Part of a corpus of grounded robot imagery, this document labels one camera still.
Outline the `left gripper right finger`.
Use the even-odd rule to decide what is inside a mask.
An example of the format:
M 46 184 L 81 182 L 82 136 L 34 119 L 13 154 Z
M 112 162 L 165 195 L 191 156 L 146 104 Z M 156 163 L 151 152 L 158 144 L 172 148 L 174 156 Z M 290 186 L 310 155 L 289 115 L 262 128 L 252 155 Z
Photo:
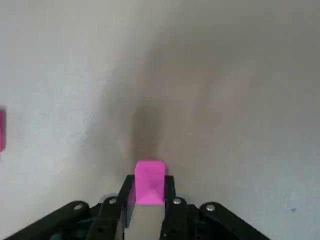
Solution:
M 267 240 L 268 237 L 218 202 L 200 207 L 177 196 L 172 175 L 165 176 L 165 214 L 161 240 Z

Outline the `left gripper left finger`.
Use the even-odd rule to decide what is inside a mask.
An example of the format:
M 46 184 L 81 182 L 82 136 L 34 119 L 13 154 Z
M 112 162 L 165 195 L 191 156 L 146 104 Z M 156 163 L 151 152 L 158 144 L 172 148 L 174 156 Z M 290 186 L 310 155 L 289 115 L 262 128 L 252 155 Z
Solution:
M 123 240 L 129 225 L 128 201 L 134 194 L 135 177 L 127 175 L 117 195 L 90 207 L 75 200 L 47 214 L 7 240 Z

